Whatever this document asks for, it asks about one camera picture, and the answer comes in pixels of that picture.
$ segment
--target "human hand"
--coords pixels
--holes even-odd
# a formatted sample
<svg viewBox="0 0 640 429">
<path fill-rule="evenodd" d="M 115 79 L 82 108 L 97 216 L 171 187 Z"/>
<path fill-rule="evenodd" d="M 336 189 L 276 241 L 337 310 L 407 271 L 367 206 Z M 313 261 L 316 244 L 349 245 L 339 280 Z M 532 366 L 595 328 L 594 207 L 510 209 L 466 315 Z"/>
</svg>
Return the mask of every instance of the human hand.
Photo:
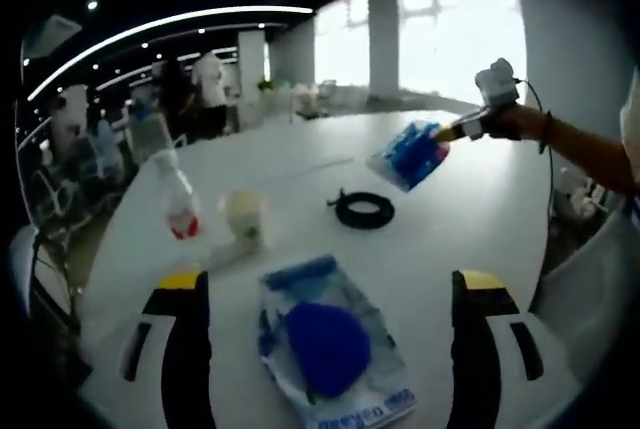
<svg viewBox="0 0 640 429">
<path fill-rule="evenodd" d="M 505 108 L 491 121 L 489 135 L 497 139 L 512 139 L 508 134 L 517 133 L 521 139 L 539 140 L 544 127 L 544 113 L 527 106 L 514 104 Z"/>
</svg>

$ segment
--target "round table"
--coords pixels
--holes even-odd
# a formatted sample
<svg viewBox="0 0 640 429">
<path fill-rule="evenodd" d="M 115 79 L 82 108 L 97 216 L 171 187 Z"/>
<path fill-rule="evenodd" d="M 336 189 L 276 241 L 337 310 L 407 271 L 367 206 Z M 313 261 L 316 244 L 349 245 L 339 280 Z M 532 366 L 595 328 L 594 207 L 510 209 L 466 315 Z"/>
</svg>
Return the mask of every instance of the round table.
<svg viewBox="0 0 640 429">
<path fill-rule="evenodd" d="M 408 194 L 366 168 L 365 159 L 408 123 L 456 117 L 442 111 L 337 117 L 181 148 L 205 223 L 204 234 L 188 242 L 165 227 L 157 171 L 146 163 L 95 258 L 80 308 L 83 346 L 99 350 L 97 342 L 119 321 L 140 314 L 168 264 L 231 243 L 218 203 L 233 189 L 250 188 L 268 201 L 266 247 L 209 276 L 210 399 L 218 427 L 300 426 L 258 357 L 258 278 L 323 254 L 333 254 L 381 310 L 405 360 L 418 407 L 394 427 L 446 427 L 451 274 L 489 272 L 526 311 L 545 254 L 550 190 L 549 160 L 530 142 L 455 142 L 447 160 Z M 390 198 L 395 218 L 375 231 L 342 226 L 326 206 L 340 188 Z"/>
</svg>

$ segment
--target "white shirt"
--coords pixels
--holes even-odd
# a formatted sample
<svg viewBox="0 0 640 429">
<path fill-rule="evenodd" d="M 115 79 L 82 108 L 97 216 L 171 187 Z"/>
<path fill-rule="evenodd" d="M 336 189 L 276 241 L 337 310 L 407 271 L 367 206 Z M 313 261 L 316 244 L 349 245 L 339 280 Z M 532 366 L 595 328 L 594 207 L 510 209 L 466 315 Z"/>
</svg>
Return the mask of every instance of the white shirt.
<svg viewBox="0 0 640 429">
<path fill-rule="evenodd" d="M 227 104 L 222 81 L 223 76 L 222 61 L 211 52 L 193 65 L 191 83 L 200 88 L 200 95 L 205 108 L 225 106 Z"/>
<path fill-rule="evenodd" d="M 51 114 L 51 138 L 58 162 L 64 162 L 73 154 L 77 127 L 66 109 Z"/>
<path fill-rule="evenodd" d="M 633 78 L 629 100 L 620 113 L 620 123 L 622 144 L 631 164 L 633 179 L 636 185 L 640 186 L 640 84 L 637 71 Z M 640 229 L 640 197 L 635 198 L 633 206 L 631 218 Z"/>
</svg>

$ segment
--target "led strip light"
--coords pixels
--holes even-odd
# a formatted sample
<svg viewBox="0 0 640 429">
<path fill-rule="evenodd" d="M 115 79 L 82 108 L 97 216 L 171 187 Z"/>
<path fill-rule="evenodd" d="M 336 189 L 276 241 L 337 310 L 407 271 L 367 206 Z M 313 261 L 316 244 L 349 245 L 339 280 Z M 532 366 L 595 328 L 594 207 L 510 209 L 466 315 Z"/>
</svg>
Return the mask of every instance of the led strip light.
<svg viewBox="0 0 640 429">
<path fill-rule="evenodd" d="M 214 49 L 213 51 L 211 51 L 213 54 L 224 54 L 225 52 L 236 52 L 238 50 L 237 47 L 222 47 L 220 49 Z M 183 56 L 179 56 L 177 59 L 179 62 L 182 61 L 188 61 L 190 59 L 196 59 L 198 57 L 200 57 L 202 54 L 199 52 L 194 52 L 191 54 L 185 54 Z M 143 72 L 147 72 L 151 70 L 151 66 L 144 66 L 144 67 L 140 67 L 138 69 L 134 69 L 131 72 L 127 72 L 126 74 L 122 74 L 121 76 L 118 77 L 114 77 L 113 79 L 100 84 L 98 87 L 96 87 L 96 91 L 102 91 L 104 89 L 106 89 L 107 87 L 111 87 L 114 84 L 117 84 L 121 81 L 124 81 L 125 79 L 128 79 L 130 77 L 133 76 L 137 76 L 138 74 L 142 74 Z"/>
<path fill-rule="evenodd" d="M 312 9 L 306 7 L 290 7 L 290 6 L 235 6 L 235 7 L 218 7 L 215 9 L 204 9 L 201 11 L 193 11 L 193 12 L 185 12 L 183 14 L 176 14 L 175 16 L 165 17 L 163 19 L 158 19 L 156 21 L 147 22 L 146 24 L 142 24 L 141 26 L 133 27 L 128 29 L 120 34 L 116 34 L 115 36 L 111 36 L 108 39 L 105 39 L 98 44 L 91 46 L 90 48 L 82 51 L 77 56 L 65 62 L 58 69 L 53 71 L 53 73 L 47 77 L 44 81 L 40 83 L 38 87 L 34 89 L 34 91 L 29 94 L 27 97 L 28 101 L 33 101 L 35 97 L 44 91 L 49 84 L 55 81 L 58 77 L 64 74 L 66 71 L 71 69 L 73 66 L 78 64 L 80 61 L 86 59 L 91 54 L 98 52 L 105 47 L 121 41 L 129 36 L 133 36 L 135 34 L 139 34 L 141 32 L 147 31 L 149 29 L 154 29 L 156 27 L 164 26 L 165 24 L 171 24 L 173 22 L 185 21 L 188 19 L 195 19 L 198 17 L 207 17 L 207 16 L 215 16 L 219 14 L 237 14 L 237 13 L 246 13 L 246 12 L 289 12 L 289 13 L 297 13 L 297 14 L 311 14 L 313 12 Z"/>
<path fill-rule="evenodd" d="M 229 59 L 223 59 L 222 60 L 222 64 L 233 64 L 235 62 L 238 62 L 238 58 L 237 57 L 230 57 Z M 191 69 L 193 69 L 193 66 L 186 66 L 184 68 L 185 71 L 190 71 Z M 144 79 L 140 79 L 138 81 L 133 81 L 132 83 L 129 84 L 129 87 L 137 87 L 137 86 L 141 86 L 143 84 L 146 84 L 148 82 L 153 81 L 153 77 L 145 77 Z"/>
</svg>

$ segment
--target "window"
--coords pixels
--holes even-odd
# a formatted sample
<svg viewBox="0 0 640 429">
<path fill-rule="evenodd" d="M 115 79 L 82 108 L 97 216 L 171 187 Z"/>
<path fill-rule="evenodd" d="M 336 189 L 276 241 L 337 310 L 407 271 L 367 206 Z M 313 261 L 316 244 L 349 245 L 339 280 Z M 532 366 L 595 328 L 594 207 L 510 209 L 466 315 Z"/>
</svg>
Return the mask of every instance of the window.
<svg viewBox="0 0 640 429">
<path fill-rule="evenodd" d="M 339 0 L 315 20 L 316 82 L 369 85 L 369 0 Z"/>
<path fill-rule="evenodd" d="M 399 6 L 402 89 L 481 104 L 475 75 L 500 57 L 516 77 L 527 77 L 519 0 L 399 0 Z"/>
</svg>

